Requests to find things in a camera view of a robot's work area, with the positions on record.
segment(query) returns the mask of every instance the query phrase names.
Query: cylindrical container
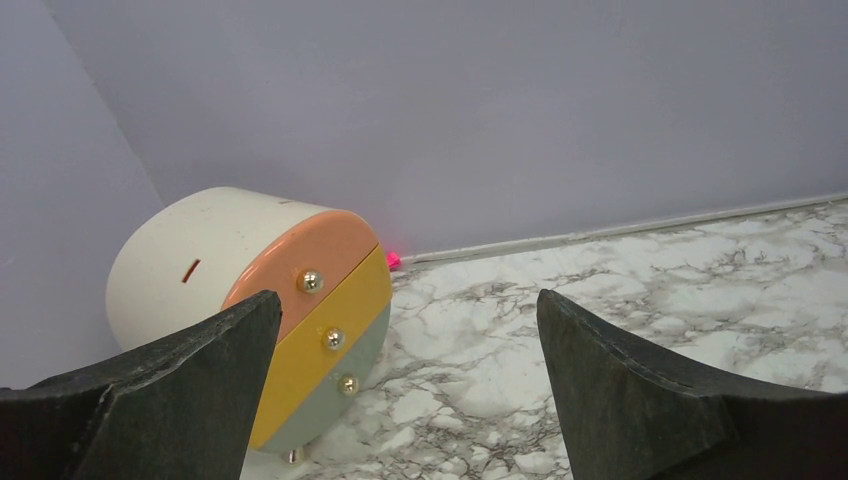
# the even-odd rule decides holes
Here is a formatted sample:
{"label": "cylindrical container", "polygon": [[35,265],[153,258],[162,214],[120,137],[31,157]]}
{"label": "cylindrical container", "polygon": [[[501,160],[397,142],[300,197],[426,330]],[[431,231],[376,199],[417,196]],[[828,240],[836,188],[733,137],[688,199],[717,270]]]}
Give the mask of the cylindrical container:
{"label": "cylindrical container", "polygon": [[204,190],[126,242],[106,310],[128,350],[261,290],[277,292],[283,318],[250,446],[285,453],[338,419],[382,348],[391,278],[364,220],[237,188]]}

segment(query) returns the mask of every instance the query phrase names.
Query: lavender wall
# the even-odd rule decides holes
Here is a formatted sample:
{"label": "lavender wall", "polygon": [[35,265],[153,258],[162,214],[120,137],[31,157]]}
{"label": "lavender wall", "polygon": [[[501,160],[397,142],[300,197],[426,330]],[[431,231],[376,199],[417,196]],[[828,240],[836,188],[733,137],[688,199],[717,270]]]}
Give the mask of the lavender wall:
{"label": "lavender wall", "polygon": [[848,192],[848,2],[45,0],[166,202],[402,253]]}
{"label": "lavender wall", "polygon": [[118,353],[106,277],[161,207],[47,9],[0,2],[0,386]]}

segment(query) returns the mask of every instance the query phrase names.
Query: white marble surface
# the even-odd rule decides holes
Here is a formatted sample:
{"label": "white marble surface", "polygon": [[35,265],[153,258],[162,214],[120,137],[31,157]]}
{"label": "white marble surface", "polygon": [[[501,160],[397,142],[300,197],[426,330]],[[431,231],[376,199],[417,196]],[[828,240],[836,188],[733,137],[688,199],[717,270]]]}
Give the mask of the white marble surface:
{"label": "white marble surface", "polygon": [[397,275],[382,360],[339,424],[245,479],[571,478],[538,341],[556,290],[750,377],[848,390],[848,204],[608,238]]}

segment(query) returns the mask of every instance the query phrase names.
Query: coin slot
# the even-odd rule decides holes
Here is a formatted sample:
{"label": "coin slot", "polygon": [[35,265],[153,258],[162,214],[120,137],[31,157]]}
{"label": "coin slot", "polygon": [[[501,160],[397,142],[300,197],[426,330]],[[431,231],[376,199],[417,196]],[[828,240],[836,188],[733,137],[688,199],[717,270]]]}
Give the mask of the coin slot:
{"label": "coin slot", "polygon": [[188,271],[186,272],[185,276],[183,276],[183,283],[188,283],[188,279],[191,277],[191,274],[194,273],[194,270],[197,268],[198,265],[200,265],[200,259],[195,260],[194,263],[192,263],[191,266],[188,267]]}

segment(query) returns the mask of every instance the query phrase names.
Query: yellow segment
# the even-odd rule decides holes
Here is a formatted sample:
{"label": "yellow segment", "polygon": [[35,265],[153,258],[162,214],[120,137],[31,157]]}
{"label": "yellow segment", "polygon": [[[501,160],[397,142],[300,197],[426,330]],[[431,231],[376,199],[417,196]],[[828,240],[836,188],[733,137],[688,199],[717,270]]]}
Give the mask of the yellow segment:
{"label": "yellow segment", "polygon": [[[274,349],[250,434],[250,447],[267,442],[312,393],[392,299],[386,255],[377,247]],[[324,346],[324,333],[345,333],[342,348]]]}

